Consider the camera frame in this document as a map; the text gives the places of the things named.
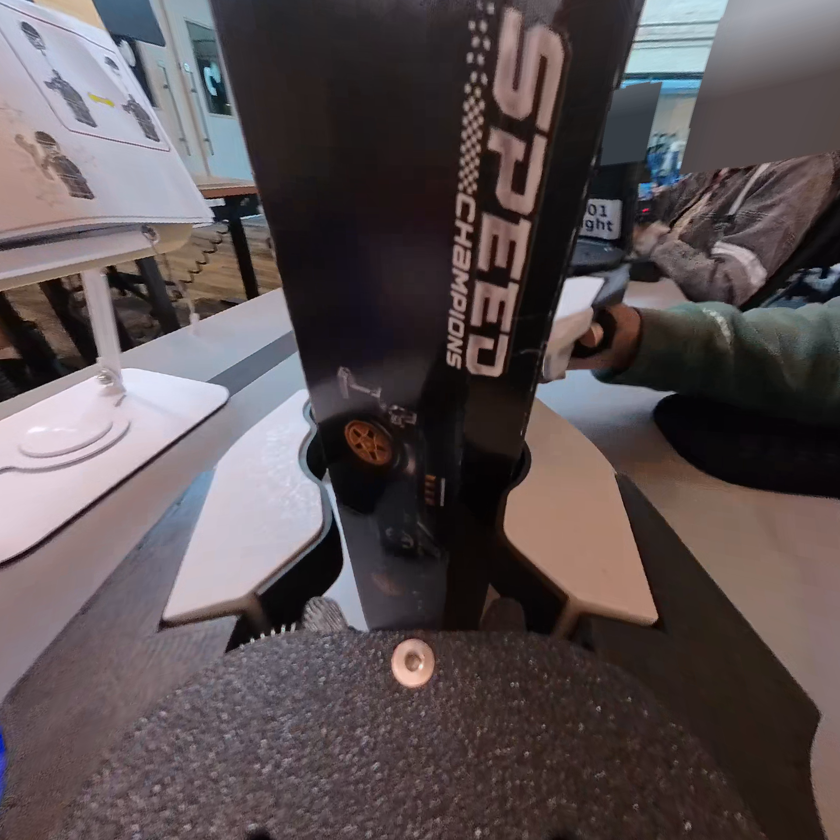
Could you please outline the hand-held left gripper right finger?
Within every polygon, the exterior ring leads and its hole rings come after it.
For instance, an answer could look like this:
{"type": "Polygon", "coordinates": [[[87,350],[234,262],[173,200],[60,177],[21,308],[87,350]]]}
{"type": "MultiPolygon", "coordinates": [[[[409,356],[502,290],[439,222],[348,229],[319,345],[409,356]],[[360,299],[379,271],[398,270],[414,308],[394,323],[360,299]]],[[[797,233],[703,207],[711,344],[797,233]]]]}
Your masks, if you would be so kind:
{"type": "Polygon", "coordinates": [[[655,624],[657,607],[610,462],[539,399],[524,440],[530,466],[508,494],[502,530],[564,596],[556,623],[601,616],[655,624]]]}

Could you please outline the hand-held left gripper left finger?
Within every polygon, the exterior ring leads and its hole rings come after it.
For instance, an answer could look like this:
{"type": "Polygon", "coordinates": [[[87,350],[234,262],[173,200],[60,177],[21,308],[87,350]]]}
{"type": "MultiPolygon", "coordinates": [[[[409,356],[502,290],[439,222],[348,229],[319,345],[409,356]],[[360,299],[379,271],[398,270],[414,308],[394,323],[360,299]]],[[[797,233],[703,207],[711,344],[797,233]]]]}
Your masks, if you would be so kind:
{"type": "Polygon", "coordinates": [[[163,624],[239,616],[274,624],[260,596],[322,536],[320,484],[303,460],[307,391],[294,392],[220,458],[186,546],[163,624]]]}

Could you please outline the black lego set box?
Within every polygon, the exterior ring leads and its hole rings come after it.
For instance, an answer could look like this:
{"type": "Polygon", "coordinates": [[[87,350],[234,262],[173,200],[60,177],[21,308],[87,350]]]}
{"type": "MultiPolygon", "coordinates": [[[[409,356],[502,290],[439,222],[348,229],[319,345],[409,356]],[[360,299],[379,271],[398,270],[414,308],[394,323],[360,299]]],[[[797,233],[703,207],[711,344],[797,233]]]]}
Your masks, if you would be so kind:
{"type": "Polygon", "coordinates": [[[371,629],[478,627],[644,5],[212,2],[371,629]]]}

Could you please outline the person's right forearm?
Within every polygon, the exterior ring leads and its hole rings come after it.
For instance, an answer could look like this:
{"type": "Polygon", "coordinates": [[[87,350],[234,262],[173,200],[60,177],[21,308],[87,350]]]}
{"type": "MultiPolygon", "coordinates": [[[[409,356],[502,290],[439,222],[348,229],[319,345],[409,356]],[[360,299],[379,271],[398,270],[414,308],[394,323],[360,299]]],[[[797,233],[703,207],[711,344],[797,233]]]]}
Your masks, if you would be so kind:
{"type": "Polygon", "coordinates": [[[601,382],[838,426],[838,300],[746,312],[711,302],[635,309],[642,331],[633,362],[592,371],[601,382]]]}

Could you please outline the person's right hand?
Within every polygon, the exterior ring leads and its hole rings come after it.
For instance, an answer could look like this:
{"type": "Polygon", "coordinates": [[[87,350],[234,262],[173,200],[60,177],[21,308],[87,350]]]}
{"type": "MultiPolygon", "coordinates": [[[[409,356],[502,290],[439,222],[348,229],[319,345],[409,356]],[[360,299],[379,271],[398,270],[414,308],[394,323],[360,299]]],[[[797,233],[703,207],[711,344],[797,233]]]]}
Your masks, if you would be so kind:
{"type": "Polygon", "coordinates": [[[570,367],[574,370],[621,372],[633,362],[642,331],[638,310],[618,303],[598,311],[576,340],[570,367]]]}

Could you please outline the wooden office table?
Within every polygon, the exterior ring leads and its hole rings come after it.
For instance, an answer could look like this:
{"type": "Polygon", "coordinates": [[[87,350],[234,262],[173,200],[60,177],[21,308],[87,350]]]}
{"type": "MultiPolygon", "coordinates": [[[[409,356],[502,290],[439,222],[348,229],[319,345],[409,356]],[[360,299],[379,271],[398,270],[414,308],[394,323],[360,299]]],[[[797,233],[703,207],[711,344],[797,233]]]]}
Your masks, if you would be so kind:
{"type": "Polygon", "coordinates": [[[208,202],[217,227],[225,228],[230,237],[246,299],[259,296],[259,286],[250,253],[243,220],[259,215],[260,204],[256,184],[241,179],[215,176],[195,177],[196,185],[208,202]]]}

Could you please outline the black white marker sign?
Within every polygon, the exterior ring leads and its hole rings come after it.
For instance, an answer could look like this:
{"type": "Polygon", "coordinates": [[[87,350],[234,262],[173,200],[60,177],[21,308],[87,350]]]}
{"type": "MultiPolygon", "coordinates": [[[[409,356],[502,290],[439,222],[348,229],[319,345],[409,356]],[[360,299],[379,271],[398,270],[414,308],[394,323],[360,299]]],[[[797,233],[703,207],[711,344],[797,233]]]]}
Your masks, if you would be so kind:
{"type": "Polygon", "coordinates": [[[228,98],[222,60],[216,41],[203,38],[195,41],[193,46],[208,112],[217,116],[232,117],[233,106],[228,98]]]}

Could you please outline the studio light with black flaps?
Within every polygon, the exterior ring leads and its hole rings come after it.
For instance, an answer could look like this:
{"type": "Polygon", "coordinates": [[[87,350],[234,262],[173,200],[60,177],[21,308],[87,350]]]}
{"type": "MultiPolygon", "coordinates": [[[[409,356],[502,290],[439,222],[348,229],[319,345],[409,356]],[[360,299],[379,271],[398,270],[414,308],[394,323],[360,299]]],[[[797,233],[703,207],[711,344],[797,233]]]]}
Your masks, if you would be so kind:
{"type": "Polygon", "coordinates": [[[111,34],[152,46],[165,47],[151,1],[93,1],[103,27],[111,34]]]}

